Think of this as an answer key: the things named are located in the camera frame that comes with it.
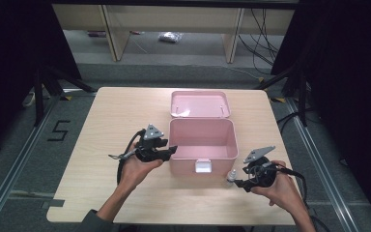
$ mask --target wooden table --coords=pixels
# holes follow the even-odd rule
[[[50,207],[52,222],[79,222],[98,210],[116,187],[118,161],[108,154],[125,151],[132,136],[150,123],[169,138],[171,94],[180,89],[100,88],[76,141]],[[260,90],[220,90],[227,96],[239,147],[238,179],[252,149],[275,145],[270,160],[288,159],[267,94]],[[153,170],[126,201],[115,222],[150,224],[258,225],[294,224],[279,207],[242,188],[227,188],[219,177],[176,177],[169,162]]]

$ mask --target sleeve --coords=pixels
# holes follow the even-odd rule
[[[89,211],[75,232],[111,232],[113,222],[101,219],[96,213],[95,210]]]

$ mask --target pink plastic box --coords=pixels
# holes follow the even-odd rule
[[[169,146],[177,145],[170,169],[177,175],[222,175],[238,156],[234,124],[226,96],[218,91],[172,94]]]

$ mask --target pink lid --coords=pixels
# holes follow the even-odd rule
[[[220,91],[175,91],[171,115],[176,118],[227,118],[231,114],[227,97]]]

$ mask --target human hand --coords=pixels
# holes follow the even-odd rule
[[[273,163],[285,166],[284,161],[274,160]],[[270,200],[270,206],[276,204],[291,214],[297,210],[306,209],[292,178],[279,171],[276,172],[272,186],[268,188],[254,187],[251,192],[266,196]]]
[[[156,159],[150,162],[142,162],[137,156],[133,155],[125,161],[122,170],[122,177],[119,186],[125,186],[134,190],[153,169],[161,166],[163,161]]]

